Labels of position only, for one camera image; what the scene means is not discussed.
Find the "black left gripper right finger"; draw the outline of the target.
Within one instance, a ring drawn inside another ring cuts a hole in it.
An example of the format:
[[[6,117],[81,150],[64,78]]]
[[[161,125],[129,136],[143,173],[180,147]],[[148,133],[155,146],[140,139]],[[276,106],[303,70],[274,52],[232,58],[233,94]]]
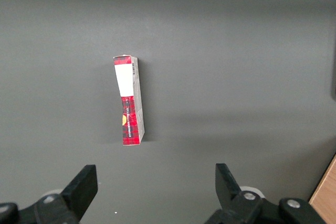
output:
[[[277,206],[241,190],[226,164],[216,164],[215,189],[221,208],[206,223],[278,223]]]

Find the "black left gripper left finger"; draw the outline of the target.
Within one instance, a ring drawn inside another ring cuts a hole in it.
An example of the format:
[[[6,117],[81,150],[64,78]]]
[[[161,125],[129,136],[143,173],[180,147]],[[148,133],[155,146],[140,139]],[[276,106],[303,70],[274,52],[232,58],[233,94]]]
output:
[[[61,190],[19,211],[20,223],[79,223],[98,192],[96,165],[86,165]]]

